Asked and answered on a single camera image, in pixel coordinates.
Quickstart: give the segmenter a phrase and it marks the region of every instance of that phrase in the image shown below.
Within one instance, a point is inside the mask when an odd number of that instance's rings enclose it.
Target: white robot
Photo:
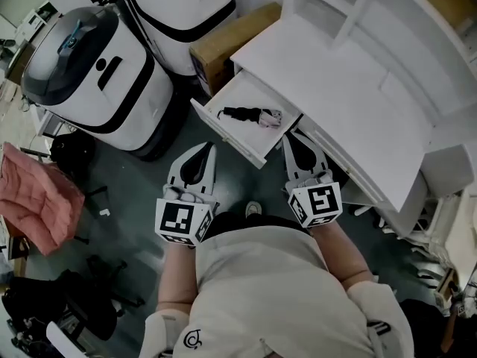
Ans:
[[[282,139],[288,204],[303,227],[330,223],[343,212],[339,183],[333,182],[325,154],[310,139],[288,133]]]
[[[191,43],[237,16],[236,0],[125,0],[156,59],[182,76],[195,75]]]
[[[195,246],[218,207],[212,196],[217,149],[202,143],[178,157],[169,170],[163,198],[156,204],[156,233],[167,242]]]
[[[170,146],[187,100],[113,9],[57,21],[22,76],[33,102],[96,138],[152,160]]]

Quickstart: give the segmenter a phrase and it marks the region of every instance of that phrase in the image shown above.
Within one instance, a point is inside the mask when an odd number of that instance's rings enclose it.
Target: gray floor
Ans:
[[[127,262],[128,268],[119,280],[120,289],[130,297],[144,298],[146,305],[120,318],[113,338],[103,344],[113,357],[137,357],[144,320],[156,306],[165,246],[154,234],[155,204],[162,196],[169,166],[188,148],[206,141],[213,141],[218,147],[214,193],[221,203],[219,212],[243,211],[246,202],[253,199],[262,203],[266,213],[293,219],[280,192],[285,183],[281,153],[273,151],[265,167],[258,170],[191,111],[172,147],[156,162],[145,163],[98,143],[87,188],[108,185],[109,191],[86,202],[78,235],[89,237],[90,245],[73,240],[48,258],[34,254],[29,259],[28,276],[40,279],[54,279],[64,269],[85,271],[85,258],[90,254],[98,254],[110,263]],[[109,209],[111,216],[99,216],[104,208]],[[432,302],[430,291],[411,273],[410,264],[416,263],[417,257],[411,255],[409,244],[374,229],[372,220],[371,213],[356,218],[345,209],[339,222],[371,269],[379,274],[380,281],[397,290],[399,300],[417,298]]]

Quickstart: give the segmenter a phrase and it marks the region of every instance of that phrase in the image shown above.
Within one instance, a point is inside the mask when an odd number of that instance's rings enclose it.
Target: open drawer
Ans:
[[[256,168],[267,163],[265,157],[282,139],[283,134],[297,121],[300,112],[285,99],[253,77],[240,71],[206,106],[191,100],[199,117],[208,124],[222,140],[231,144]],[[255,122],[242,122],[218,114],[224,107],[258,107],[282,112],[282,125],[277,128],[261,128]]]

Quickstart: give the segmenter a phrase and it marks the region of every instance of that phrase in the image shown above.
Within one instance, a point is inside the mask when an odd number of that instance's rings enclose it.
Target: white t-shirt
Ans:
[[[345,292],[316,241],[297,230],[255,227],[206,240],[196,271],[190,317],[150,316],[140,358],[414,356],[391,288],[362,282]]]

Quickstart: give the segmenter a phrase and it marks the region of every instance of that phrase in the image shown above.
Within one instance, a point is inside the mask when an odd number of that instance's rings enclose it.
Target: shirt logo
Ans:
[[[189,331],[184,337],[184,346],[189,349],[196,350],[199,346],[202,346],[202,341],[199,336],[200,329]]]

